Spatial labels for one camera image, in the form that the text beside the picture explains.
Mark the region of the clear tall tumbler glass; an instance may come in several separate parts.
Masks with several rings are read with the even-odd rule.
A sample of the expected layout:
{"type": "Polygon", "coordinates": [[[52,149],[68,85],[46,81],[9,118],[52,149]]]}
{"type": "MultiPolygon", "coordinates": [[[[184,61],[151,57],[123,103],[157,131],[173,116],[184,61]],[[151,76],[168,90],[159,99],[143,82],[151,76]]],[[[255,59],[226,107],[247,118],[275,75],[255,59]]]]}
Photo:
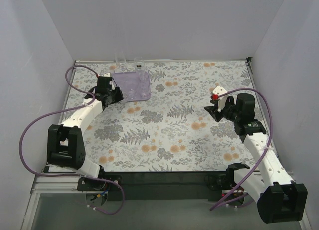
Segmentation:
{"type": "Polygon", "coordinates": [[[130,80],[130,81],[131,81],[131,85],[129,88],[129,99],[133,100],[135,99],[137,95],[138,83],[135,80],[130,80]]]}

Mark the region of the clear plain drinking glass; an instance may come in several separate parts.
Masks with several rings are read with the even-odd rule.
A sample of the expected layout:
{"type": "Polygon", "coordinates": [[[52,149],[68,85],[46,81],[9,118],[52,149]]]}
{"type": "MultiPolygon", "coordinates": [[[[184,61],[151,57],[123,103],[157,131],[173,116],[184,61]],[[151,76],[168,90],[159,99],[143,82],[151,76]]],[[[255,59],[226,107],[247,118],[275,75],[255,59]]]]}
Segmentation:
{"type": "Polygon", "coordinates": [[[127,71],[127,61],[122,51],[117,51],[115,53],[115,62],[119,72],[125,73],[127,71]]]}

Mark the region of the clear wine glass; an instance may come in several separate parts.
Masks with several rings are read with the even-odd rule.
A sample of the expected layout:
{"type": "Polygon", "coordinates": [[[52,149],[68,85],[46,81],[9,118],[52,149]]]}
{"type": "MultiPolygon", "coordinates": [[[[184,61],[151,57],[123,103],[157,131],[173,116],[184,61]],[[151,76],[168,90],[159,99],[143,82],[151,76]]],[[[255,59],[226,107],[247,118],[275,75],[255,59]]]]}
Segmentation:
{"type": "Polygon", "coordinates": [[[147,83],[149,81],[149,71],[147,68],[140,68],[138,74],[141,83],[147,83]]]}

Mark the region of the clear champagne flute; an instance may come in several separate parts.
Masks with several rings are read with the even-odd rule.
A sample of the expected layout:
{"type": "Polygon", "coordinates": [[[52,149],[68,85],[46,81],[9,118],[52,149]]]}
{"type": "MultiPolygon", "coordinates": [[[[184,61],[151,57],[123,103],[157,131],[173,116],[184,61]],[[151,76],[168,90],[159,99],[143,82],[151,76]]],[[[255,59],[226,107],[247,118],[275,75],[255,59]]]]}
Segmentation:
{"type": "Polygon", "coordinates": [[[144,60],[141,57],[136,57],[134,59],[134,69],[138,74],[141,82],[146,82],[148,78],[148,74],[146,72],[144,60]]]}

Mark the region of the clear small tumbler glass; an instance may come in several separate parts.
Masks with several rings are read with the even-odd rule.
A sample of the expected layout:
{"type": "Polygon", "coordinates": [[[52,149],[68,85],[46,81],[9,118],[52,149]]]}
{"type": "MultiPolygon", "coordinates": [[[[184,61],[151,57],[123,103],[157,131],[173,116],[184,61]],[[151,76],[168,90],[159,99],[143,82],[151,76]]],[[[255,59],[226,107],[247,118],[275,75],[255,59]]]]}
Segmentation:
{"type": "Polygon", "coordinates": [[[125,99],[129,99],[129,88],[130,88],[130,85],[131,85],[131,81],[130,80],[126,80],[126,81],[123,82],[122,93],[123,93],[123,97],[125,99]]]}

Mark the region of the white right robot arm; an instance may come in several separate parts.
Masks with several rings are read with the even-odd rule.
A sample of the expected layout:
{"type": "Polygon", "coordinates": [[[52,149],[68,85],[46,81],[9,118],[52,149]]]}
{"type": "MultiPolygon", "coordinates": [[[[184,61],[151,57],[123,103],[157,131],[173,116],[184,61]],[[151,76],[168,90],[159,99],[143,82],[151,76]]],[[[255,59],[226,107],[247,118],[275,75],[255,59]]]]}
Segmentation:
{"type": "Polygon", "coordinates": [[[300,221],[307,199],[304,184],[296,183],[286,172],[270,147],[270,135],[255,118],[255,98],[240,93],[233,98],[221,91],[211,96],[212,106],[205,110],[217,122],[223,118],[234,124],[234,130],[255,160],[250,168],[243,163],[229,165],[226,175],[231,191],[242,187],[256,202],[261,220],[267,224],[300,221]]]}

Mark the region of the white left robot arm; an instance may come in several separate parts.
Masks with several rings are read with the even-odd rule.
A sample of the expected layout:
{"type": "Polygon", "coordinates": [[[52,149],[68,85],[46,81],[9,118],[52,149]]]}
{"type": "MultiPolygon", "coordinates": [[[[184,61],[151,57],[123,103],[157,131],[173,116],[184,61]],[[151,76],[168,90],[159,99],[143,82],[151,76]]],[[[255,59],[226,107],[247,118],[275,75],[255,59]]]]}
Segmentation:
{"type": "Polygon", "coordinates": [[[47,162],[96,178],[101,166],[86,156],[83,134],[91,122],[109,105],[123,100],[120,88],[111,74],[99,76],[97,86],[83,100],[83,108],[76,110],[60,125],[51,125],[47,138],[47,162]]]}

